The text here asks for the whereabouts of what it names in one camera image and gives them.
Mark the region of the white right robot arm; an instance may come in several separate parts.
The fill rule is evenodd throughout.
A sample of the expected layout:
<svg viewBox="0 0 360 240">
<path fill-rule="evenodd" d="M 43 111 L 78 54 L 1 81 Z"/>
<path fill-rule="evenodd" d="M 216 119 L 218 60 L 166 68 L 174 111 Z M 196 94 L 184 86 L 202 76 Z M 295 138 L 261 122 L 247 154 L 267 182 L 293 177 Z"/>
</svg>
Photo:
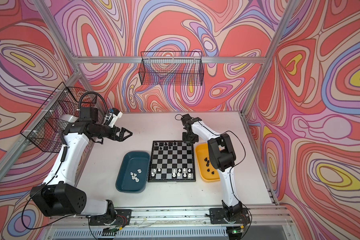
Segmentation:
<svg viewBox="0 0 360 240">
<path fill-rule="evenodd" d="M 223 219 L 235 221 L 243 213 L 243 204 L 237 196 L 234 177 L 236 153 L 229 134 L 218 133 L 208 127 L 200 118 L 189 114 L 181 115 L 184 132 L 183 141 L 194 144 L 203 139 L 208 145 L 210 163 L 217 170 L 222 184 Z"/>
</svg>

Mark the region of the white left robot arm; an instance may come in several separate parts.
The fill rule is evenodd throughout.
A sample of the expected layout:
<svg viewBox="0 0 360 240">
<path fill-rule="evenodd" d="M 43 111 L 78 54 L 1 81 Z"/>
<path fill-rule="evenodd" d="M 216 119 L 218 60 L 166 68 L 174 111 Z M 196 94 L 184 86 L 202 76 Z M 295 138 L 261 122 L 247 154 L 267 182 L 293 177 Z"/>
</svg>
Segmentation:
<svg viewBox="0 0 360 240">
<path fill-rule="evenodd" d="M 48 176 L 40 186 L 33 187 L 30 199 L 45 217 L 88 216 L 98 225 L 111 225 L 117 213 L 111 200 L 97 200 L 76 188 L 76 173 L 87 145 L 93 139 L 102 144 L 105 138 L 123 142 L 125 128 L 116 127 L 122 113 L 106 117 L 103 124 L 92 119 L 69 123 L 60 132 L 62 148 Z"/>
</svg>

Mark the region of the black white chess board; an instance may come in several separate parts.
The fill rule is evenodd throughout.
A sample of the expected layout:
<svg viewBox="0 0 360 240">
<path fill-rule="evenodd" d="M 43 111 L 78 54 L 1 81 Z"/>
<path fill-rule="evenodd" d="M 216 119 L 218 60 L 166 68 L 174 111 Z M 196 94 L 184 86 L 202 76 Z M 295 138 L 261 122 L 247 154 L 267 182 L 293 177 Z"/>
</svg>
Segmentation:
<svg viewBox="0 0 360 240">
<path fill-rule="evenodd" d="M 195 182 L 194 146 L 183 141 L 153 141 L 148 182 Z"/>
</svg>

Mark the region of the silver tape roll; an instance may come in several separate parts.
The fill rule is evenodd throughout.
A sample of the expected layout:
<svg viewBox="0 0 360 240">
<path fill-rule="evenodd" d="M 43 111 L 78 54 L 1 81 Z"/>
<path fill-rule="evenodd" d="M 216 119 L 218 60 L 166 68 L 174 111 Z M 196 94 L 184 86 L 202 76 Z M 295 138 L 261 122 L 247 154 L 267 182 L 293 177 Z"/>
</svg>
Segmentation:
<svg viewBox="0 0 360 240">
<path fill-rule="evenodd" d="M 61 115 L 59 118 L 59 121 L 61 123 L 75 123 L 78 120 L 78 117 L 74 116 L 74 115 L 69 115 L 69 114 L 64 114 Z"/>
</svg>

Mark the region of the teal plastic tray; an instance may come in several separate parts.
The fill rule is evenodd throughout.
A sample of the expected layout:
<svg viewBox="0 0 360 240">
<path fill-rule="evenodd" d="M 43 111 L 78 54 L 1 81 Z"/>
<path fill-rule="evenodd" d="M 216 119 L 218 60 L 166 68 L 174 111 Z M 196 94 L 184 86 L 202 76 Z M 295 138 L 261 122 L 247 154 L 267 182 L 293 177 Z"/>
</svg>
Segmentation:
<svg viewBox="0 0 360 240">
<path fill-rule="evenodd" d="M 148 180 L 150 155 L 147 152 L 128 152 L 121 163 L 116 189 L 121 193 L 141 193 Z"/>
</svg>

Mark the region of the yellow plastic tray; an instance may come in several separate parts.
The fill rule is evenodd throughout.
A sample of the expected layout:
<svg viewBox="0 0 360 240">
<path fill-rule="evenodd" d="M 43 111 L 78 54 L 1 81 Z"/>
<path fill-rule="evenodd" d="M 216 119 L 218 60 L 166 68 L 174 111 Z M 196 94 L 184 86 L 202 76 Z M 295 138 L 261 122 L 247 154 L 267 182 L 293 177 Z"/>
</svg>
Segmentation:
<svg viewBox="0 0 360 240">
<path fill-rule="evenodd" d="M 195 154 L 202 180 L 207 183 L 220 181 L 217 170 L 211 164 L 208 145 L 206 143 L 197 145 Z"/>
</svg>

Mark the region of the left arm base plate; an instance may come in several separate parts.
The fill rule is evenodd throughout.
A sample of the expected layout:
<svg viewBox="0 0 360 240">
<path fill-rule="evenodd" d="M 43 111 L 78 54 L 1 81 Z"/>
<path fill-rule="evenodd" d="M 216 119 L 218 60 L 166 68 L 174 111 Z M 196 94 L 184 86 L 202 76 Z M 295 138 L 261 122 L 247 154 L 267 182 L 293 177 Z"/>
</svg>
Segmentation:
<svg viewBox="0 0 360 240">
<path fill-rule="evenodd" d="M 115 209 L 114 213 L 93 216 L 89 218 L 90 226 L 119 226 L 125 227 L 130 224 L 131 209 Z"/>
</svg>

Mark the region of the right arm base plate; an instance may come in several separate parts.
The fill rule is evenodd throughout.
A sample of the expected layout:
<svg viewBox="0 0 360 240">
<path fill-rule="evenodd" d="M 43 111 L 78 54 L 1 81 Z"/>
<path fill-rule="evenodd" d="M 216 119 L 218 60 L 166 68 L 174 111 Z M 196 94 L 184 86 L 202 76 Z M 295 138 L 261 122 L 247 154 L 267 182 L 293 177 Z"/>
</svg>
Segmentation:
<svg viewBox="0 0 360 240">
<path fill-rule="evenodd" d="M 246 208 L 233 214 L 228 213 L 223 208 L 210 208 L 206 216 L 210 218 L 211 224 L 241 224 L 246 226 L 251 222 L 250 214 Z"/>
</svg>

